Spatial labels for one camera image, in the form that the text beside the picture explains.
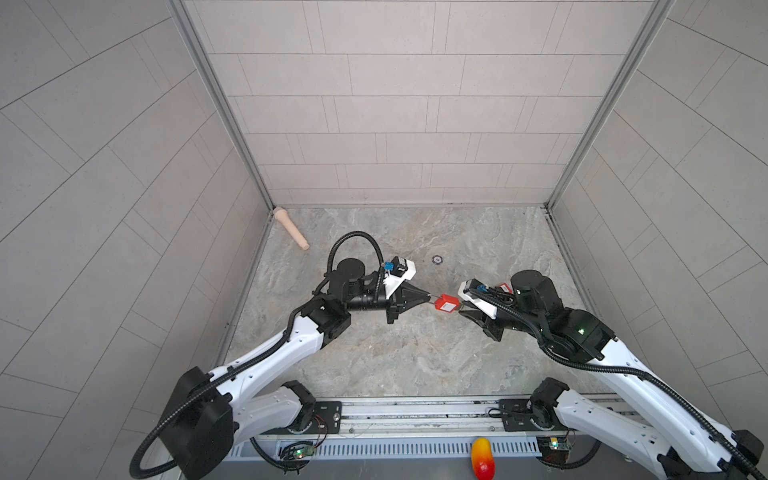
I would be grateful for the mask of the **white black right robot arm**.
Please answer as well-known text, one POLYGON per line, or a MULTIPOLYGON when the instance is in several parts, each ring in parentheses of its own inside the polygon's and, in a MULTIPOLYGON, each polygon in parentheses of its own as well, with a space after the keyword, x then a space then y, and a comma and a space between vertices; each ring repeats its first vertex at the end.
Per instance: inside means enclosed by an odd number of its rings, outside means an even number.
POLYGON ((464 316, 495 341, 507 330, 531 335, 550 360, 588 372, 641 416, 635 421, 546 378, 529 397, 532 424, 576 430, 610 446, 660 479, 761 479, 762 442, 712 419, 658 378, 592 313, 563 304, 552 280, 536 270, 507 286, 471 279, 458 295, 464 316))

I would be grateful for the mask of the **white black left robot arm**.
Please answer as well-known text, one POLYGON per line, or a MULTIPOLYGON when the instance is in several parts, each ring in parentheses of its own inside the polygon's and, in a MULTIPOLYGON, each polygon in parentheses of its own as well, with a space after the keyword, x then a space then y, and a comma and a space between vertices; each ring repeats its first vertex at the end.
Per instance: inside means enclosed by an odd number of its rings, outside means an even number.
POLYGON ((263 388, 337 339, 352 312, 382 310, 393 323, 427 303, 429 293, 411 283, 415 274, 411 260, 385 260, 370 234, 344 234, 311 298, 289 314, 282 332, 229 364, 209 372, 193 367, 179 378, 157 425, 137 447, 130 476, 148 479, 177 468, 187 479, 201 479, 246 439, 305 429, 316 399, 302 383, 289 381, 270 393, 263 388))

